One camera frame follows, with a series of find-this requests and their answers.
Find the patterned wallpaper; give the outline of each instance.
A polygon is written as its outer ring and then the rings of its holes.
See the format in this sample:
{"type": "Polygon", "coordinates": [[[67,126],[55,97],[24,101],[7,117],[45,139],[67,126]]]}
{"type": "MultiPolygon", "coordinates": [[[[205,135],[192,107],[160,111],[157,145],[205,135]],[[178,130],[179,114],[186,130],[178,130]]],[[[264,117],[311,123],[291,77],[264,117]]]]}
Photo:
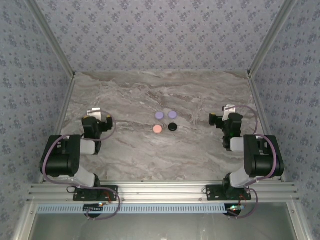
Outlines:
{"type": "Polygon", "coordinates": [[[9,240],[69,78],[23,0],[0,1],[0,239],[9,240]]]}
{"type": "Polygon", "coordinates": [[[247,70],[283,0],[37,0],[76,72],[247,70]]]}
{"type": "Polygon", "coordinates": [[[320,2],[299,0],[254,77],[289,181],[320,239],[320,2]]]}

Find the gray marble tabletop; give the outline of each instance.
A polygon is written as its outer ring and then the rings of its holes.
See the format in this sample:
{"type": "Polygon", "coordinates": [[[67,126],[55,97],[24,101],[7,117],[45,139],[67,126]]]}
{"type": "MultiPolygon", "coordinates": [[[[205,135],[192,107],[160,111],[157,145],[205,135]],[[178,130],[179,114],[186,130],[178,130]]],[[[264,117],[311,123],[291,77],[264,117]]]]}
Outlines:
{"type": "MultiPolygon", "coordinates": [[[[63,134],[82,134],[81,118],[99,107],[112,114],[116,133],[99,155],[81,156],[81,165],[108,180],[222,180],[243,165],[243,154],[226,151],[223,133],[208,123],[226,104],[256,109],[244,74],[214,71],[77,73],[63,134]],[[178,117],[168,118],[174,110],[178,117]],[[157,120],[162,111],[165,118],[157,120]],[[176,123],[177,131],[168,124],[176,123]],[[153,132],[154,125],[163,127],[153,132]]],[[[242,134],[252,134],[255,117],[243,115],[242,134]]],[[[262,133],[260,122],[258,132],[262,133]]]]}

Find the purple cable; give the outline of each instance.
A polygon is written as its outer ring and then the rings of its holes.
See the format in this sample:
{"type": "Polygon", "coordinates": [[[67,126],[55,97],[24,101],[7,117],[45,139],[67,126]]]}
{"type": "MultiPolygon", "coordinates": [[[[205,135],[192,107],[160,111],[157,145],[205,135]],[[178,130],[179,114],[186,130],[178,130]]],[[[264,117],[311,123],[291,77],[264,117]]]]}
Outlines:
{"type": "Polygon", "coordinates": [[[225,110],[234,109],[234,108],[247,108],[247,109],[250,109],[253,112],[254,117],[255,117],[255,129],[254,129],[253,134],[255,134],[257,132],[257,130],[258,130],[258,115],[257,115],[256,111],[252,107],[249,107],[247,105],[231,106],[231,107],[225,108],[225,110]]]}
{"type": "Polygon", "coordinates": [[[277,154],[276,154],[275,146],[272,144],[272,142],[266,136],[261,135],[261,134],[256,134],[256,136],[259,136],[259,137],[263,138],[270,145],[271,150],[272,150],[272,155],[273,155],[273,165],[272,165],[271,172],[267,176],[258,177],[257,179],[254,179],[254,180],[248,182],[245,185],[246,187],[248,187],[248,186],[250,186],[252,184],[255,184],[257,181],[261,181],[261,180],[265,180],[265,179],[270,178],[275,173],[275,170],[276,170],[276,167],[277,167],[277,154]]]}
{"type": "MultiPolygon", "coordinates": [[[[93,112],[102,112],[102,113],[106,113],[105,111],[102,111],[102,110],[97,110],[97,111],[93,111],[93,112]]],[[[110,138],[113,133],[116,131],[116,122],[114,121],[113,119],[113,122],[114,122],[114,131],[107,137],[103,138],[103,139],[87,139],[87,140],[95,140],[95,142],[99,142],[99,141],[103,141],[103,140],[106,140],[108,138],[110,138]]],[[[58,142],[60,142],[62,139],[66,138],[66,137],[69,137],[70,135],[63,135],[61,137],[59,137],[57,140],[54,141],[54,143],[52,144],[52,146],[49,148],[49,151],[47,152],[45,158],[44,158],[44,161],[43,161],[43,166],[42,166],[42,174],[43,174],[43,177],[45,180],[47,180],[48,182],[52,183],[52,184],[57,184],[57,185],[68,185],[68,186],[73,186],[75,188],[81,188],[81,189],[92,189],[92,190],[105,190],[105,191],[109,191],[109,192],[112,192],[113,194],[116,195],[117,199],[118,199],[118,207],[117,209],[115,210],[115,212],[109,216],[106,216],[106,217],[100,217],[100,218],[91,218],[89,217],[89,212],[86,213],[86,216],[88,217],[89,220],[94,220],[94,221],[98,221],[98,220],[106,220],[106,219],[110,219],[112,217],[114,217],[115,215],[117,215],[117,213],[120,211],[120,208],[121,208],[121,199],[120,199],[120,196],[119,194],[114,191],[113,189],[111,188],[108,188],[108,187],[88,187],[88,186],[82,186],[82,185],[76,185],[76,184],[70,184],[69,182],[58,182],[58,181],[54,181],[52,179],[50,179],[46,173],[46,168],[47,168],[47,163],[48,163],[48,160],[49,160],[49,156],[50,154],[52,153],[52,151],[54,150],[55,146],[58,144],[58,142]]]]}
{"type": "Polygon", "coordinates": [[[257,208],[258,208],[258,194],[257,194],[256,190],[254,190],[253,188],[248,188],[247,190],[253,191],[254,194],[255,194],[255,204],[254,204],[254,208],[253,208],[248,214],[246,214],[246,215],[244,215],[244,216],[238,216],[238,215],[236,215],[236,214],[235,214],[234,212],[232,212],[232,211],[227,211],[228,213],[234,215],[234,216],[232,216],[232,218],[235,218],[235,219],[245,219],[245,218],[247,218],[247,217],[250,217],[250,216],[257,210],[257,208]]]}

